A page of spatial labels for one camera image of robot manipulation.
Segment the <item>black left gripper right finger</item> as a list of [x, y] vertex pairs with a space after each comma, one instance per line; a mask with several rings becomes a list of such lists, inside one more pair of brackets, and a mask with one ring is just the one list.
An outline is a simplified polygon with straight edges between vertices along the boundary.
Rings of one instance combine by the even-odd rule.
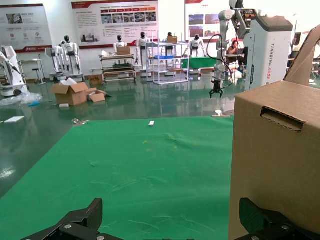
[[247, 234], [236, 240], [318, 240], [318, 233], [306, 230], [278, 211], [258, 207], [249, 198], [239, 201], [239, 219]]

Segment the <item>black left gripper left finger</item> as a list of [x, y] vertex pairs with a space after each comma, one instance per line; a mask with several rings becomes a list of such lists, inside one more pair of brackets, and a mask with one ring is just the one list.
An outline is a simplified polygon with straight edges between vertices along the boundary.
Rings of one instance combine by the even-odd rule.
[[103, 200], [95, 198], [88, 207], [68, 212], [57, 224], [25, 237], [25, 240], [109, 240], [100, 233]]

